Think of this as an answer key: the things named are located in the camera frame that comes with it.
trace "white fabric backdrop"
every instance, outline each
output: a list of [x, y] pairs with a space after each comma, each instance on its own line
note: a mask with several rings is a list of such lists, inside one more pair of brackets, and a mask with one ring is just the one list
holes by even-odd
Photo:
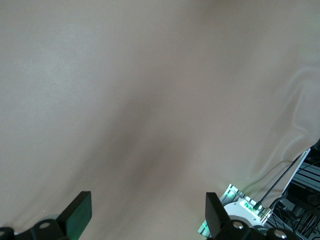
[[258, 200], [319, 139], [319, 26], [317, 1], [1, 0], [0, 225], [90, 190], [83, 240], [202, 239], [206, 192]]

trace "cable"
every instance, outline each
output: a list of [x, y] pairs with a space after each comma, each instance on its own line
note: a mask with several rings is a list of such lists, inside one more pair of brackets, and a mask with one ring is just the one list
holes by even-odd
[[286, 229], [285, 221], [284, 221], [284, 219], [282, 218], [281, 211], [280, 211], [279, 207], [276, 207], [276, 208], [277, 208], [277, 209], [278, 209], [278, 211], [279, 211], [279, 215], [280, 215], [280, 219], [281, 219], [281, 222], [282, 222], [282, 225], [283, 225], [283, 229]]
[[296, 225], [296, 228], [298, 228], [299, 225], [303, 225], [303, 224], [301, 223], [301, 221], [302, 221], [302, 218], [299, 220], [298, 224]]
[[269, 208], [270, 208], [271, 210], [273, 210], [273, 209], [275, 208], [276, 204], [277, 204], [278, 202], [280, 202], [282, 199], [285, 199], [287, 196], [288, 196], [288, 190], [285, 190], [285, 191], [284, 191], [284, 194], [283, 194], [281, 197], [278, 197], [277, 199], [275, 199], [275, 200], [271, 203], [271, 205], [270, 205]]
[[278, 228], [278, 224], [277, 224], [277, 221], [276, 221], [276, 219], [275, 219], [275, 214], [274, 214], [274, 213], [272, 214], [272, 217], [273, 217], [273, 220], [274, 220], [275, 226]]
[[312, 222], [312, 217], [310, 218], [310, 216], [308, 216], [303, 223], [305, 223], [304, 225], [304, 229], [303, 231], [301, 232], [302, 235], [305, 235], [309, 230], [310, 230], [310, 227], [312, 228], [313, 226], [311, 225], [311, 222]]
[[319, 217], [317, 216], [316, 219], [318, 220], [318, 223], [316, 224], [316, 229], [318, 229], [318, 232], [320, 233], [320, 230], [319, 230], [319, 223], [320, 223], [320, 219]]
[[295, 234], [295, 233], [296, 233], [296, 229], [295, 229], [295, 227], [294, 227], [294, 223], [292, 222], [292, 219], [291, 219], [290, 215], [287, 214], [287, 216], [289, 217], [289, 220], [290, 220], [290, 223], [291, 223], [291, 227], [292, 227], [292, 231], [293, 231], [293, 233]]
[[316, 207], [314, 207], [314, 208], [312, 208], [311, 210], [309, 210], [309, 211], [306, 211], [305, 213], [303, 213], [303, 214], [301, 214], [300, 216], [298, 216], [297, 218], [301, 218], [301, 217], [303, 217], [304, 215], [306, 215], [306, 214], [309, 214], [309, 213], [311, 213], [313, 210], [316, 210], [316, 209], [318, 209], [318, 208], [320, 208], [320, 205], [318, 205], [318, 206], [316, 206]]
[[308, 231], [310, 231], [310, 229], [316, 229], [317, 226], [317, 222], [312, 223], [314, 221], [316, 217], [315, 216], [309, 216], [306, 221], [308, 221], [308, 223], [305, 225], [306, 229], [303, 231], [302, 235], [305, 235]]
[[298, 172], [300, 172], [300, 171], [302, 171], [302, 170], [304, 170], [304, 169], [306, 169], [306, 168], [308, 168], [308, 167], [311, 167], [311, 166], [313, 166], [313, 165], [316, 165], [316, 164], [318, 164], [318, 163], [320, 163], [320, 161], [316, 161], [316, 162], [314, 162], [314, 163], [312, 163], [312, 164], [309, 164], [308, 166], [305, 166], [304, 168], [300, 168], [300, 169], [296, 172], [296, 174], [297, 174]]
[[307, 229], [309, 230], [311, 227], [308, 226], [308, 218], [304, 219], [304, 221], [302, 223], [300, 223], [301, 227], [299, 229], [299, 233], [303, 234], [303, 232]]
[[254, 186], [255, 184], [257, 184], [258, 182], [260, 182], [261, 180], [263, 180], [266, 176], [268, 176], [274, 169], [276, 169], [279, 165], [283, 164], [283, 163], [291, 163], [291, 161], [280, 161], [278, 162], [276, 165], [274, 165], [265, 175], [263, 175], [261, 178], [259, 178], [258, 180], [250, 183], [248, 186], [246, 186], [242, 192], [246, 192], [247, 189], [251, 188], [252, 186]]
[[[278, 217], [277, 215], [276, 215], [276, 217], [279, 219], [279, 221], [282, 223], [282, 225], [284, 226], [286, 223], [283, 221], [283, 219], [281, 219], [280, 217]], [[305, 227], [305, 228], [308, 228], [308, 229], [312, 229], [312, 230], [314, 230], [314, 231], [316, 231], [316, 232], [318, 232], [319, 234], [320, 234], [320, 231], [318, 230], [318, 229], [316, 229], [315, 227], [311, 227], [311, 226], [307, 226], [306, 224], [303, 224], [303, 223], [297, 223], [298, 225], [302, 225], [303, 227]]]
[[271, 191], [275, 188], [275, 186], [281, 181], [281, 179], [287, 174], [287, 172], [289, 172], [289, 170], [295, 165], [295, 163], [299, 160], [299, 158], [301, 157], [301, 155], [299, 155], [291, 164], [290, 166], [284, 171], [284, 173], [278, 178], [278, 180], [272, 185], [272, 187], [266, 192], [266, 194], [261, 198], [260, 201], [258, 201], [253, 209], [254, 210], [258, 210], [258, 208], [260, 207], [260, 205], [262, 204], [262, 202], [266, 199], [266, 197], [271, 193]]

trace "cloth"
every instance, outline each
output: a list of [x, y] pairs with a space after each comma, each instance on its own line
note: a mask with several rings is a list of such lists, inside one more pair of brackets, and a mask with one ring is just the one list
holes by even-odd
[[[203, 239], [320, 138], [318, 1], [0, 2], [0, 225], [84, 191], [81, 239]], [[290, 178], [269, 198], [280, 195]]]

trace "screw head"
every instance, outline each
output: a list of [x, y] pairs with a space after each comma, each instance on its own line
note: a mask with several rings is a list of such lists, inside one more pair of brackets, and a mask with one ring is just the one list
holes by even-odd
[[273, 233], [274, 233], [274, 235], [276, 235], [280, 239], [286, 239], [287, 238], [287, 235], [283, 231], [281, 231], [279, 229], [274, 230]]
[[50, 222], [44, 222], [44, 223], [42, 223], [40, 226], [39, 226], [39, 228], [40, 229], [45, 229], [45, 228], [47, 228], [47, 227], [49, 227], [50, 226]]
[[243, 229], [244, 226], [241, 222], [239, 221], [234, 221], [233, 224], [232, 224], [236, 229]]

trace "black cable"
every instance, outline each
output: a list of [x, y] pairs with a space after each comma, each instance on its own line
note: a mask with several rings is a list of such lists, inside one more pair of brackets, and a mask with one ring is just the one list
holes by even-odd
[[298, 172], [300, 172], [300, 171], [302, 171], [302, 170], [304, 170], [304, 169], [306, 169], [306, 168], [308, 168], [308, 167], [311, 167], [311, 166], [313, 166], [313, 165], [316, 165], [316, 164], [318, 164], [318, 163], [320, 163], [320, 161], [316, 161], [316, 162], [314, 162], [314, 163], [312, 163], [312, 164], [309, 164], [308, 166], [305, 166], [304, 168], [300, 168], [300, 169], [296, 172], [296, 174], [297, 174]]
[[284, 219], [282, 218], [282, 214], [281, 214], [281, 211], [280, 211], [279, 207], [277, 207], [277, 209], [278, 209], [278, 211], [279, 211], [279, 215], [280, 215], [280, 218], [279, 218], [279, 219], [280, 219], [281, 222], [282, 222], [283, 229], [286, 229], [285, 221], [284, 221]]
[[299, 220], [299, 222], [298, 222], [298, 224], [297, 224], [297, 228], [298, 228], [298, 226], [299, 225], [302, 225], [302, 226], [304, 226], [302, 223], [301, 223], [301, 221], [302, 221], [302, 218]]
[[308, 216], [305, 220], [304, 220], [304, 225], [303, 225], [303, 230], [301, 231], [301, 234], [304, 235], [306, 234], [310, 228], [312, 228], [312, 225], [309, 227], [309, 224], [310, 224], [310, 216]]
[[320, 231], [319, 231], [319, 228], [318, 228], [318, 224], [319, 224], [319, 222], [318, 222], [318, 217], [316, 218], [316, 221], [314, 222], [314, 230], [316, 230], [316, 228], [318, 229], [318, 233], [320, 233]]
[[296, 221], [296, 222], [300, 220], [300, 218], [298, 218], [292, 211], [290, 211], [290, 210], [288, 209], [288, 207], [285, 206], [282, 202], [278, 202], [277, 208], [278, 208], [278, 209], [282, 209], [287, 215], [290, 216], [290, 218], [291, 218], [292, 220], [294, 220], [294, 221]]
[[263, 175], [261, 178], [259, 178], [258, 180], [250, 183], [249, 185], [247, 185], [247, 186], [243, 189], [242, 192], [245, 193], [245, 192], [247, 191], [247, 189], [251, 188], [253, 185], [255, 185], [255, 184], [257, 184], [258, 182], [260, 182], [261, 180], [263, 180], [266, 176], [268, 176], [270, 173], [272, 173], [275, 168], [277, 168], [279, 165], [284, 164], [284, 163], [291, 163], [291, 161], [280, 161], [280, 162], [278, 162], [276, 165], [274, 165], [274, 166], [273, 166], [265, 175]]
[[318, 233], [320, 233], [320, 230], [319, 230], [319, 223], [320, 223], [320, 219], [319, 217], [317, 216], [316, 219], [318, 220], [318, 223], [316, 224], [316, 229], [318, 229]]
[[270, 205], [269, 208], [270, 208], [271, 210], [273, 210], [273, 209], [275, 208], [276, 204], [277, 204], [278, 202], [280, 202], [282, 199], [285, 199], [287, 196], [288, 196], [288, 190], [285, 190], [284, 193], [283, 193], [283, 195], [282, 195], [281, 197], [278, 197], [277, 199], [275, 199], [275, 200], [271, 203], [271, 205]]
[[292, 231], [293, 231], [293, 233], [295, 234], [296, 233], [296, 229], [295, 229], [295, 227], [294, 227], [294, 223], [292, 222], [292, 218], [291, 218], [291, 216], [290, 216], [290, 214], [286, 211], [285, 212], [286, 213], [286, 216], [289, 218], [289, 220], [290, 220], [290, 223], [291, 223], [291, 227], [292, 227]]
[[278, 224], [277, 224], [277, 221], [276, 221], [276, 218], [275, 218], [275, 214], [274, 214], [274, 213], [272, 214], [272, 217], [273, 217], [273, 220], [274, 220], [275, 226], [278, 228]]
[[311, 210], [309, 210], [309, 211], [306, 211], [305, 213], [303, 213], [303, 214], [301, 214], [300, 216], [298, 216], [297, 218], [301, 218], [301, 217], [303, 217], [304, 215], [306, 215], [306, 214], [309, 214], [309, 213], [311, 213], [313, 210], [316, 210], [316, 209], [318, 209], [318, 208], [320, 208], [320, 205], [318, 205], [318, 206], [316, 206], [316, 207], [314, 207], [314, 208], [312, 208]]
[[[280, 217], [278, 217], [277, 215], [276, 215], [276, 217], [280, 220], [280, 222], [281, 222], [282, 225], [284, 226], [284, 225], [285, 225], [285, 222], [284, 222], [282, 219], [280, 219]], [[316, 232], [318, 232], [318, 233], [320, 234], [319, 229], [316, 229], [315, 227], [307, 226], [307, 225], [304, 224], [304, 223], [300, 223], [300, 221], [297, 223], [297, 225], [302, 225], [303, 227], [308, 228], [308, 229], [312, 229], [312, 230], [314, 230], [314, 231], [316, 231]]]
[[310, 229], [316, 229], [316, 222], [315, 224], [312, 224], [311, 222], [314, 220], [315, 216], [309, 216], [306, 221], [308, 221], [308, 223], [305, 225], [306, 229], [303, 231], [302, 235], [305, 235], [308, 231], [310, 231]]
[[271, 193], [271, 191], [275, 188], [275, 186], [281, 181], [281, 179], [287, 174], [287, 172], [289, 172], [289, 170], [295, 165], [295, 163], [299, 160], [299, 158], [301, 157], [301, 155], [299, 155], [291, 164], [290, 166], [284, 171], [284, 173], [278, 178], [278, 180], [272, 185], [272, 187], [266, 192], [266, 194], [261, 198], [260, 201], [258, 201], [253, 209], [254, 210], [258, 210], [258, 208], [260, 207], [260, 205], [262, 204], [262, 202], [266, 199], [266, 197]]

